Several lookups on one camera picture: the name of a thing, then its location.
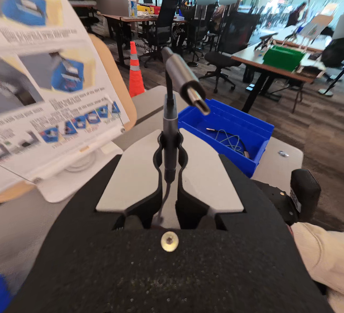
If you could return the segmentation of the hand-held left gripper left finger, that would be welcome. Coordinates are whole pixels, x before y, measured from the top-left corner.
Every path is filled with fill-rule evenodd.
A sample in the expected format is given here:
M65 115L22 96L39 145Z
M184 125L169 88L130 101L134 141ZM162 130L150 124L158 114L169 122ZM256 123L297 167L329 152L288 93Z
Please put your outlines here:
M155 130L127 148L97 206L97 212L137 216L149 229L163 199L161 130Z

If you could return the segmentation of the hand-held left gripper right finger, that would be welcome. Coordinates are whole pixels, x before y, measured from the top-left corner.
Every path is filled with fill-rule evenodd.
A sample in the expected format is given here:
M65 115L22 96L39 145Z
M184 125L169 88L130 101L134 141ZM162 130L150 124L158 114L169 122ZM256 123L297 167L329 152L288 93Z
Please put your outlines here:
M221 156L184 128L179 129L176 214L181 229L196 229L204 216L242 213L243 203Z

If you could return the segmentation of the grey USB hub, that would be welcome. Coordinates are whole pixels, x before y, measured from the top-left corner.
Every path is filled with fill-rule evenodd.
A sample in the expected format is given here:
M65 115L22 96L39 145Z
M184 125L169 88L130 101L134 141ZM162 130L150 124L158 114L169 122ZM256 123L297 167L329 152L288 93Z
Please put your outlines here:
M205 103L206 93L199 79L184 59L169 47L162 49L165 68L166 95L163 109L164 179L171 184L175 180L178 143L178 112L173 89L189 105L196 107L204 116L210 113Z

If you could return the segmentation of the blue plastic bin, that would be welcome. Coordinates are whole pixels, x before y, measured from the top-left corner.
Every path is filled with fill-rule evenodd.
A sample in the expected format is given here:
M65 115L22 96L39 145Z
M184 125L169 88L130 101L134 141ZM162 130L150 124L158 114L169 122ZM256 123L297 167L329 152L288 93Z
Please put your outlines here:
M178 114L178 127L205 141L251 178L269 143L274 126L217 100L206 99L205 102L211 111L209 115L204 116L197 108L189 106ZM239 135L250 159L216 141L215 133L207 131L207 127Z
M0 312L9 306L12 301L12 295L8 287L6 278L3 275L0 275Z

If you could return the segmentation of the instruction sheet on wooden stand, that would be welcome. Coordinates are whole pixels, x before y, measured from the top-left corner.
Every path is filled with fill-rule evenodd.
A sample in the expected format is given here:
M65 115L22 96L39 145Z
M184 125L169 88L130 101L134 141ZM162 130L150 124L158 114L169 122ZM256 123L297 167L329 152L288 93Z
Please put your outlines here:
M88 34L88 36L90 40L92 41L99 55L99 58L105 68L105 71L111 81L111 84L118 96L119 101L123 105L123 110L125 110L125 112L127 113L129 121L125 123L120 130L121 134L124 134L127 131L131 130L137 121L137 111L136 111L135 105L130 97L130 94L124 83L122 75L107 45L94 35ZM90 145L82 147L76 153L76 158L75 160L73 160L71 165L74 165L80 159L85 159L87 158L87 156L91 156L95 154L98 149L105 146L110 141L118 138L119 135L120 135L119 132L117 134L114 134L114 132L109 132L105 134L104 140L100 140L100 141L95 140ZM31 182L27 180L23 180L23 181L17 182L15 185L12 185L6 190L1 190L1 194L0 194L1 204L17 199L34 189L40 189L40 187L43 184L47 183L50 178L53 178L57 173L61 172L62 170L68 167L67 161L63 161L62 165L64 165L63 168L59 169L59 171L54 172L53 174L49 174L47 179L42 179L41 177L38 177L37 179L34 179Z

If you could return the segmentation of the orange traffic cone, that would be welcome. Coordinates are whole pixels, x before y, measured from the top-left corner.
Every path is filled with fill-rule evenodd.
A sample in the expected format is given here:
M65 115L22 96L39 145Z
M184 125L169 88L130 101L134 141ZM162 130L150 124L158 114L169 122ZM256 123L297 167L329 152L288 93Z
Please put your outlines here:
M145 92L139 58L134 41L130 42L129 94L131 98Z

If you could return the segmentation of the black office chair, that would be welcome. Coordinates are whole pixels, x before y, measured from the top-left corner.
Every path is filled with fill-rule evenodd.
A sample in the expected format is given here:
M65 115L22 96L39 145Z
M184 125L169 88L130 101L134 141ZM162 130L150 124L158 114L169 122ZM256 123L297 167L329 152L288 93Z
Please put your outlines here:
M218 92L219 79L231 85L230 90L233 91L236 85L228 78L228 75L222 72L223 69L238 67L241 63L232 59L232 55L247 47L246 32L244 25L240 22L240 13L232 11L227 17L223 31L220 34L217 48L205 54L204 59L209 65L215 66L214 71L207 71L205 75L199 79L215 78L215 88L213 93Z
M148 62L162 59L162 49L172 42L172 25L178 7L178 0L162 0L160 12L157 20L153 22L146 33L145 40L152 49L148 54L148 59L144 62L144 68L148 68Z

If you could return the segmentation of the green plastic bin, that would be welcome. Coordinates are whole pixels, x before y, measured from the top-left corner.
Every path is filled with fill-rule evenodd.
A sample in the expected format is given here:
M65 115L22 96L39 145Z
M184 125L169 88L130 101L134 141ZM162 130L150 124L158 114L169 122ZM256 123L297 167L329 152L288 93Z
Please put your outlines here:
M304 57L305 53L297 49L274 45L265 53L263 64L292 72L299 67Z

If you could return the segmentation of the wooden office desk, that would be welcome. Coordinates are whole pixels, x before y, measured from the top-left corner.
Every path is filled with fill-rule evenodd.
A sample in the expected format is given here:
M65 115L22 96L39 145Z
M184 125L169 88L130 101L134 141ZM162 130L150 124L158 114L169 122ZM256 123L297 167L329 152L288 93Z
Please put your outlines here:
M260 73L260 77L258 78L257 82L254 85L254 88L251 90L247 100L245 101L242 111L244 113L248 113L259 94L264 96L269 93L268 90L271 86L270 82L273 82L274 79L282 78L300 82L300 86L297 91L292 109L292 113L294 113L297 104L300 103L303 99L302 90L304 84L312 84L317 78L322 77L326 70L324 64L319 60L310 59L309 57L312 55L312 52L303 50L302 52L305 53L305 57L301 61L299 67L296 70L289 72L283 69L264 65L263 57L266 52L264 53L264 55L261 55L261 52L258 49L255 49L255 47L256 45L250 46L231 56L233 60L237 60L247 65L248 67L253 68L253 70L255 70L256 72Z
M114 38L117 44L117 49L118 49L118 60L116 60L116 64L124 67L125 69L129 69L129 65L127 65L125 63L125 60L130 59L129 57L125 58L123 55L123 27L124 24L127 23L132 23L132 22L143 22L143 33L141 38L143 40L145 40L146 38L146 33L149 30L150 26L153 24L154 21L157 20L157 16L154 17L145 17L145 18L141 18L141 17L137 17L137 18L131 18L131 17L126 17L126 16L116 16L116 15L103 15L106 20L107 20L107 24L108 24L108 28L109 28L109 34L111 38ZM179 21L177 20L177 18L174 16L174 20L173 23L184 23L183 21ZM139 56L139 59L143 58L143 57L148 57L148 56L144 56L144 54L142 54L141 56Z

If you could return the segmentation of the printed instruction sheet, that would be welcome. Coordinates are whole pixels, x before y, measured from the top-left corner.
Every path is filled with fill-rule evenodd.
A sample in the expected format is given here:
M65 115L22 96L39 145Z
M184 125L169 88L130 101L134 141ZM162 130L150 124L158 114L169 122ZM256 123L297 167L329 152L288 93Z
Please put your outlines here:
M1 187L124 132L122 102L68 0L1 0Z

